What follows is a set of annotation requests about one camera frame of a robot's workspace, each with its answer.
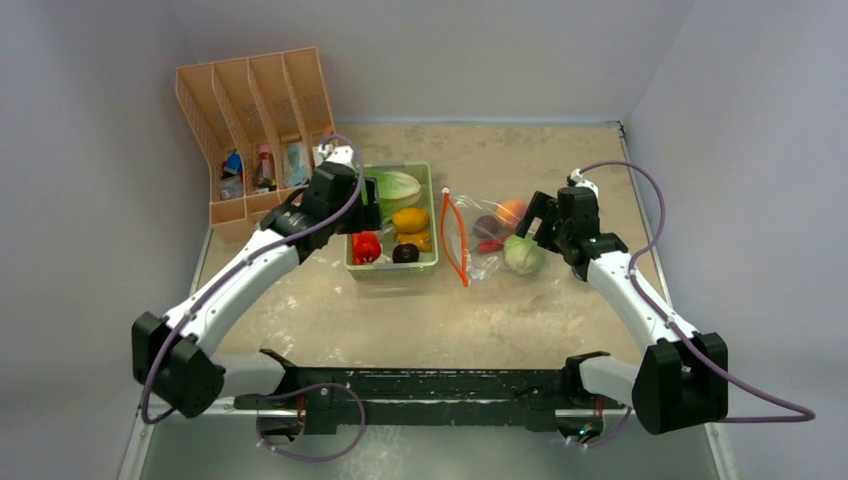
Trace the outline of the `fake peach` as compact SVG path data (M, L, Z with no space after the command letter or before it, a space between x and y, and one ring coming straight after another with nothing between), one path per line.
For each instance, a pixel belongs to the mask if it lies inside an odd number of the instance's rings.
M503 228L515 230L524 218L528 204L522 199L506 199L497 204L494 214Z

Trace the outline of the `fake green cabbage head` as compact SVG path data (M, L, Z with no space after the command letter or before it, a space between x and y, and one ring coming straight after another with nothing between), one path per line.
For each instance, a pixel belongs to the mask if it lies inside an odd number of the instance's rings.
M531 239L509 236L503 246L506 265L518 275L529 275L538 271L545 263L545 251Z

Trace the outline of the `fake purple onion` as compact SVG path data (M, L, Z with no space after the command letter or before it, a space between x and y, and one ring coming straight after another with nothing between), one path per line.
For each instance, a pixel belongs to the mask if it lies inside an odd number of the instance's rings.
M495 238L501 230L500 221L493 215L481 215L473 225L473 235L481 240Z

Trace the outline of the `fake red chili pepper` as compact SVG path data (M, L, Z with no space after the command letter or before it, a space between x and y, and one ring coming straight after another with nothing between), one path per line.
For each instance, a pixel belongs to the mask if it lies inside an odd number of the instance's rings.
M479 255L488 255L499 252L504 248L504 244L508 238L509 236L504 236L482 241L475 247L475 251Z

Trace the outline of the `fake red bell pepper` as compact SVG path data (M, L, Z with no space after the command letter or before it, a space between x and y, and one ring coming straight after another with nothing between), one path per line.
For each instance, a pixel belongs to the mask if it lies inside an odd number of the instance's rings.
M371 264L382 255L382 245L374 231L352 234L351 246L351 257L354 265Z

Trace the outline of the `clear zip top bag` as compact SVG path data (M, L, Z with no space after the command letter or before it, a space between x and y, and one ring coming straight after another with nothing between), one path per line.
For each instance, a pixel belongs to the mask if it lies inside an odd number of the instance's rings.
M519 198L496 202L442 189L439 242L462 286L498 272L530 276L541 270L544 252L515 235L527 207Z

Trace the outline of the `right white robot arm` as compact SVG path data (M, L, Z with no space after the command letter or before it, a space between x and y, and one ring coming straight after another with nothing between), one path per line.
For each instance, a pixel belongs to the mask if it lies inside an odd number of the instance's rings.
M702 334L671 312L615 233L601 230L596 194L568 186L551 196L533 194L516 235L559 254L580 280L612 306L636 343L634 365L606 352L567 359L561 392L576 407L599 395L632 408L650 434L717 422L728 414L728 347L716 333Z

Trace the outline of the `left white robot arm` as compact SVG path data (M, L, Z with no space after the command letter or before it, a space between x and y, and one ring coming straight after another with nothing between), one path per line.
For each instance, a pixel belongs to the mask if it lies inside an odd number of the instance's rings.
M292 405L298 382L282 368L241 387L233 371L212 356L243 314L332 236L381 226L377 180L362 166L324 161L307 186L260 220L246 245L208 283L164 315L145 312L132 323L132 374L142 386L142 420L155 424L164 418L151 415L153 396L186 418L224 396L259 393L272 408Z

